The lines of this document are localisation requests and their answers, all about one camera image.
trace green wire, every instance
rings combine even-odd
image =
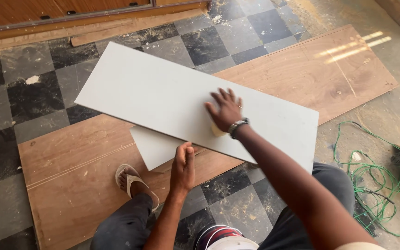
[[[379,138],[383,141],[385,141],[386,143],[392,145],[393,147],[397,148],[400,150],[400,148],[390,142],[388,142],[385,139],[382,139],[380,136],[373,134],[372,132],[370,132],[368,129],[362,127],[361,125],[359,125],[357,122],[352,122],[352,121],[348,121],[349,123],[354,123],[356,124],[360,129],[364,130],[367,134],[374,136],[376,138]],[[336,139],[336,143],[334,144],[334,151],[333,151],[333,158],[337,163],[340,164],[345,164],[348,166],[347,169],[347,174],[350,177],[351,181],[353,182],[353,187],[354,187],[354,196],[357,200],[357,202],[365,209],[365,213],[362,214],[354,214],[354,218],[358,220],[358,222],[365,228],[365,230],[367,230],[369,232],[369,234],[371,234],[373,236],[372,231],[370,230],[370,226],[375,222],[376,225],[379,225],[385,232],[392,234],[394,236],[398,236],[400,237],[400,234],[398,233],[393,233],[391,231],[389,231],[382,223],[384,222],[389,222],[393,219],[393,217],[396,215],[397,213],[397,208],[396,205],[389,202],[392,201],[392,199],[397,196],[400,195],[400,180],[397,180],[394,175],[385,167],[377,165],[373,159],[371,159],[367,154],[365,154],[362,151],[359,150],[354,150],[351,152],[350,154],[350,160],[349,162],[339,162],[336,159],[336,147],[337,147],[337,142],[339,141],[339,137],[341,136],[341,125],[347,123],[347,122],[341,122],[339,123],[338,126],[338,133],[337,133],[337,139]],[[370,161],[371,164],[367,164],[367,163],[355,163],[352,162],[353,159],[353,154],[355,152],[358,152],[362,155],[364,155],[365,157],[367,157]],[[357,169],[355,169],[352,173],[350,171],[350,167],[351,165],[359,165],[359,167]],[[381,177],[381,180],[378,180],[374,175],[373,175],[373,171],[375,171],[376,173],[379,173],[379,176]],[[376,184],[378,184],[380,187],[377,190],[370,190],[367,187],[364,186],[357,186],[357,179],[361,178],[364,174],[368,174],[370,175],[370,177],[375,181]],[[389,183],[388,185],[386,185],[387,183],[387,178],[390,180],[391,183]],[[388,189],[390,190],[390,195],[389,196],[381,196],[378,195],[376,193],[378,193],[380,190],[382,189]],[[374,197],[374,199],[376,200],[376,205],[373,207],[369,207],[367,205],[366,202],[364,202],[362,200],[362,198],[360,197],[360,194],[370,194],[371,196]],[[393,213],[390,216],[385,216],[384,212],[385,212],[385,208],[389,205],[393,206]],[[368,215],[371,219],[371,223],[369,223],[368,225],[363,223],[360,220],[360,216],[364,216],[364,215]]]

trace white board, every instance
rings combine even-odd
[[[311,173],[317,111],[113,42],[75,103],[256,163],[237,140],[213,135],[203,103],[218,87],[242,97],[251,127]]]
[[[149,171],[174,158],[177,147],[184,143],[140,126],[133,126],[129,130]]]

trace checkered floor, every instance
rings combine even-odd
[[[220,0],[208,16],[76,48],[62,38],[1,51],[0,249],[37,248],[17,144],[99,114],[73,101],[109,41],[212,74],[309,37],[283,0]],[[196,232],[210,223],[260,243],[283,207],[263,173],[243,164],[189,193],[176,244],[191,249]]]

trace foot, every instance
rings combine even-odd
[[[135,171],[132,169],[126,167],[124,171],[120,174],[119,176],[119,184],[120,184],[120,189],[126,192],[126,187],[127,187],[127,177],[126,174],[128,175],[133,175],[133,176],[138,176]],[[153,206],[154,204],[158,204],[158,198],[155,196],[152,191],[143,183],[139,181],[134,181],[131,183],[131,197],[134,198],[135,195],[139,193],[145,193],[148,194],[152,198]]]

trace wristwatch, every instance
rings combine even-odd
[[[248,118],[243,118],[242,120],[236,121],[234,122],[228,129],[228,134],[231,136],[232,139],[236,139],[235,137],[235,132],[236,129],[240,126],[242,126],[243,124],[249,124],[249,119]]]

